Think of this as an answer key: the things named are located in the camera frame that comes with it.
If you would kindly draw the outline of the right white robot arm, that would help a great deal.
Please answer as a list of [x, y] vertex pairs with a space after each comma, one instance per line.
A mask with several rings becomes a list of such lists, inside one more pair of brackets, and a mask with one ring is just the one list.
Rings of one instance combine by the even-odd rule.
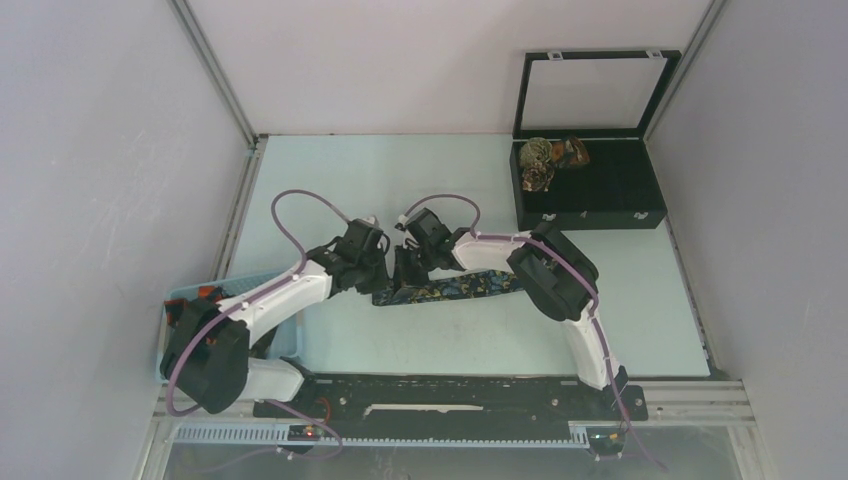
[[513, 275], [536, 309], [565, 327], [578, 379], [586, 385], [585, 411], [606, 418], [620, 407], [622, 395], [614, 384], [620, 363], [600, 322], [599, 271], [554, 224], [541, 222], [514, 234], [451, 231], [424, 208], [400, 216], [396, 228], [404, 233], [396, 256], [401, 279], [421, 283], [435, 270]]

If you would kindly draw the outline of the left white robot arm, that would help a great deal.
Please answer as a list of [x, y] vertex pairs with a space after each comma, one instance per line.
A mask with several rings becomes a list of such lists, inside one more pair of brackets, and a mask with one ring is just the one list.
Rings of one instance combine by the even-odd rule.
[[354, 289], [370, 294], [389, 282], [385, 233], [372, 219], [305, 253], [293, 268], [241, 294], [211, 293], [167, 307], [172, 334], [160, 363], [166, 396], [181, 391], [210, 414], [238, 400], [276, 400], [292, 416], [316, 403], [315, 388], [292, 362], [251, 354], [259, 340], [300, 311]]

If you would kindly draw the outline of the blue floral necktie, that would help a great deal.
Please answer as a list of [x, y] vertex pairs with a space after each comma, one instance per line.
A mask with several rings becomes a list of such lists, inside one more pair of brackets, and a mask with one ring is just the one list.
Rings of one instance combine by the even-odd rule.
[[371, 304], [375, 307], [405, 306], [488, 298], [523, 291], [523, 285], [516, 275], [498, 270], [483, 270], [430, 280], [421, 286], [392, 281], [386, 289], [371, 295]]

